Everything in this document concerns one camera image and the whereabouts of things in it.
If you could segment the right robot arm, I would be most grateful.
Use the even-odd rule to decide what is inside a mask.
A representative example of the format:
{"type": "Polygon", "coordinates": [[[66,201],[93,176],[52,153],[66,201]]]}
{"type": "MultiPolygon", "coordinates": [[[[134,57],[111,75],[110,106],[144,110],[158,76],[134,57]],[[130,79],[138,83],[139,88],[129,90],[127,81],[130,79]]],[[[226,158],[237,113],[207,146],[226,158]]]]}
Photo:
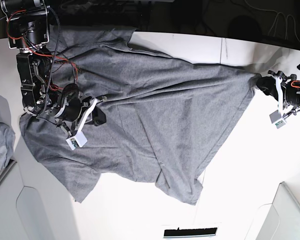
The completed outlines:
{"type": "Polygon", "coordinates": [[[100,126],[106,115],[97,107],[105,96],[83,97],[77,85],[77,65],[58,49],[48,51],[50,40],[48,16],[56,12],[43,0],[2,0],[10,49],[18,49],[17,70],[21,82],[24,110],[36,118],[49,116],[66,133],[79,132],[85,124],[100,126]],[[73,82],[65,87],[53,83],[54,65],[69,64],[73,82]]]}

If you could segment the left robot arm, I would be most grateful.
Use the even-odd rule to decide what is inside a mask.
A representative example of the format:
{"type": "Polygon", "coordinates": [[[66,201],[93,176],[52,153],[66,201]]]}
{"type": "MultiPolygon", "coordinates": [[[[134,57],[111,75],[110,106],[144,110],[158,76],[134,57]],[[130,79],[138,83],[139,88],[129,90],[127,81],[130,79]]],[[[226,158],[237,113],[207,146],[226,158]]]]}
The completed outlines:
{"type": "Polygon", "coordinates": [[[296,114],[300,111],[300,80],[296,74],[289,76],[283,71],[269,70],[267,76],[257,80],[256,86],[266,96],[272,96],[277,100],[278,113],[284,116],[284,109],[292,106],[286,115],[296,114]]]}

